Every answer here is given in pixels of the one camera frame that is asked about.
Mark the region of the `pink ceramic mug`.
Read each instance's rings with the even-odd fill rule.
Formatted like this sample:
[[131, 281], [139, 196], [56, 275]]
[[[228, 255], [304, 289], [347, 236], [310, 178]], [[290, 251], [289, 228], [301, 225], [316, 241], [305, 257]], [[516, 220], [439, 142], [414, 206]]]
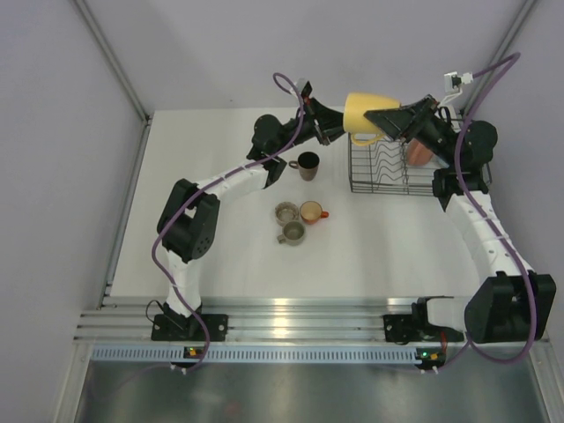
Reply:
[[434, 154], [419, 140], [412, 139], [407, 145], [405, 159], [409, 166], [422, 167], [430, 162]]

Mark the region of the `dark brown mug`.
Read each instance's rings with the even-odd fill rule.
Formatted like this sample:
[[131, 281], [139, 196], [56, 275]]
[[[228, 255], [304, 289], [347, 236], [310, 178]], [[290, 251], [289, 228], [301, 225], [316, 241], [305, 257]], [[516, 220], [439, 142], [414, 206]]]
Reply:
[[288, 162], [288, 166], [299, 172], [303, 181], [311, 182], [315, 179], [320, 165], [320, 158], [314, 152], [303, 152], [297, 160]]

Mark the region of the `small orange cup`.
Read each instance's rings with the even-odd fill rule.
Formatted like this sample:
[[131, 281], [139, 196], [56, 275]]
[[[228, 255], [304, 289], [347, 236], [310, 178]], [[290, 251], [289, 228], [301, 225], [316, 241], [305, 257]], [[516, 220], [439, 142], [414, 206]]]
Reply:
[[327, 219], [330, 214], [316, 201], [307, 201], [300, 207], [300, 216], [304, 223], [314, 225], [321, 219]]

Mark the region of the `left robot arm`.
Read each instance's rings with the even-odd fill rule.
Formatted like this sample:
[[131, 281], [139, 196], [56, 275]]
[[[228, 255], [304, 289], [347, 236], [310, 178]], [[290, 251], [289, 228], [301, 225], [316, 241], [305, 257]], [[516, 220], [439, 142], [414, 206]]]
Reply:
[[179, 338], [190, 340], [201, 328], [193, 314], [202, 305], [198, 260], [212, 246], [220, 208], [274, 184], [287, 166], [281, 153], [310, 139], [330, 145], [344, 134], [343, 121], [341, 112], [307, 98], [286, 123], [274, 115], [258, 117], [247, 160], [235, 169], [175, 183], [157, 225], [152, 258], [170, 283], [166, 311], [174, 314], [170, 329]]

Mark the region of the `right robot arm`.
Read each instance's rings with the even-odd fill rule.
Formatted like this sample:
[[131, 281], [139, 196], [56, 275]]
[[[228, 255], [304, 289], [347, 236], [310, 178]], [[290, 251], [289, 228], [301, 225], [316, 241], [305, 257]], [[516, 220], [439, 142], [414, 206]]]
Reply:
[[433, 194], [460, 233], [479, 276], [479, 289], [470, 298], [425, 298], [425, 310], [412, 318], [413, 332], [429, 340], [449, 328], [469, 334], [476, 344], [539, 340], [556, 284], [517, 253], [494, 212], [483, 167], [493, 157], [497, 129], [472, 121], [455, 130], [439, 109], [431, 96], [406, 106], [377, 96], [362, 114], [391, 139], [417, 140], [447, 163], [434, 172]]

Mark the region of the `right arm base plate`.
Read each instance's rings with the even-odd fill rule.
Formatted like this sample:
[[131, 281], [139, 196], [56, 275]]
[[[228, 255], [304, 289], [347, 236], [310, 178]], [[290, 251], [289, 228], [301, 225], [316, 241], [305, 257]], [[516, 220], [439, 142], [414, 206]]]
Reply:
[[382, 319], [385, 339], [394, 344], [465, 341], [464, 334], [461, 331], [432, 325], [416, 315], [384, 315]]

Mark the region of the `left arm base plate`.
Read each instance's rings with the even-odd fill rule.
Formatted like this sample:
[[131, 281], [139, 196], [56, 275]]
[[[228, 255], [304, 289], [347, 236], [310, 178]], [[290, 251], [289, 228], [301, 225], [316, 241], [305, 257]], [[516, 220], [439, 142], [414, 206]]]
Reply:
[[[228, 328], [228, 315], [203, 314], [203, 320], [212, 342], [221, 342], [226, 339]], [[154, 317], [151, 340], [158, 342], [204, 342], [206, 340], [204, 329], [192, 315], [158, 314]]]

